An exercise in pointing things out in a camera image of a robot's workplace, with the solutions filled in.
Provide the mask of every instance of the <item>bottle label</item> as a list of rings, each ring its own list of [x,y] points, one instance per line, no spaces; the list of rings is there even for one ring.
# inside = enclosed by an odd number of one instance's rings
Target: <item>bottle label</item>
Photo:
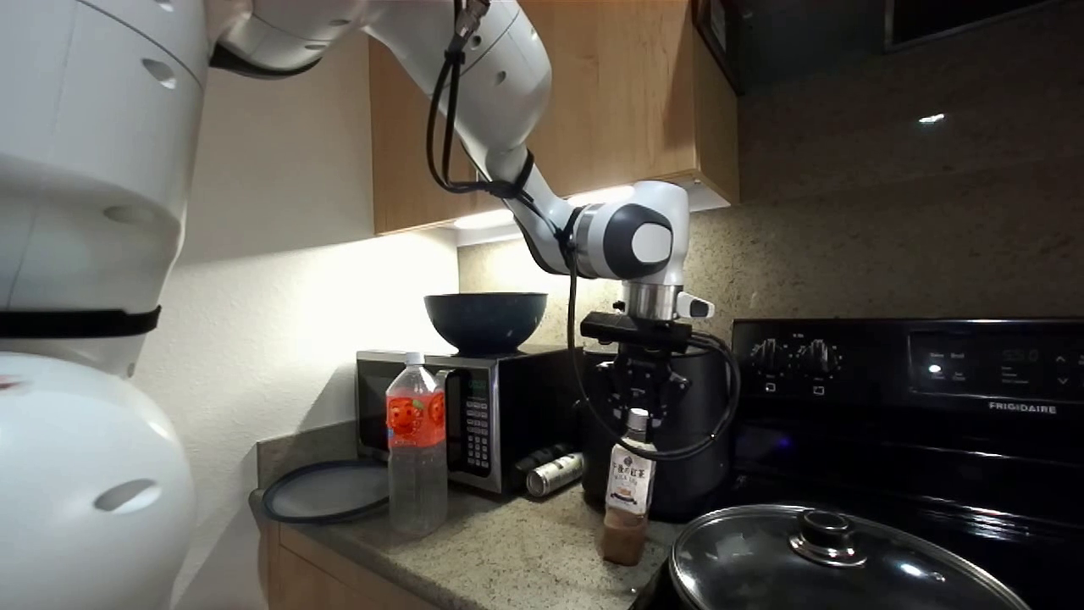
[[[444,393],[388,397],[388,449],[431,447],[444,440]]]
[[[610,478],[606,485],[606,506],[633,515],[647,515],[655,463],[632,455],[618,445],[610,454]]]

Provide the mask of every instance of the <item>stove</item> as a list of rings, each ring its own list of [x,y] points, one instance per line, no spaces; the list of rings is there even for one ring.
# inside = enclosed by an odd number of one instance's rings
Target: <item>stove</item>
[[[1033,610],[1080,607],[1084,321],[738,321],[719,508],[825,507],[921,536]],[[678,608],[667,566],[632,608]]]

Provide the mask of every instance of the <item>black bowl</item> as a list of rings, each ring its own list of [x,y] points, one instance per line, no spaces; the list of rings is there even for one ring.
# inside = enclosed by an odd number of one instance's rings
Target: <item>black bowl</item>
[[[435,294],[425,297],[425,311],[460,354],[503,354],[539,328],[545,299],[539,291]]]

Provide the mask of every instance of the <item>white wall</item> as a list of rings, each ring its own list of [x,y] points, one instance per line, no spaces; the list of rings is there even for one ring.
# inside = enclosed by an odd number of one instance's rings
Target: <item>white wall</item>
[[[358,241],[372,235],[366,66],[357,36],[288,80],[211,73],[184,250],[134,379],[196,481],[178,608],[264,607],[257,441],[352,418],[359,349],[447,348],[422,296],[457,289],[452,235]]]

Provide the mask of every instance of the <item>backsplash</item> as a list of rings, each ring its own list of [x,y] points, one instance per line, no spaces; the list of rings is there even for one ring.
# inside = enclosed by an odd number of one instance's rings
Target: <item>backsplash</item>
[[[741,204],[692,219],[702,326],[1084,315],[1081,31],[1070,1],[741,98]],[[459,256],[463,291],[550,293],[530,342],[564,340],[568,280],[522,239]],[[619,297],[584,281],[578,317]]]

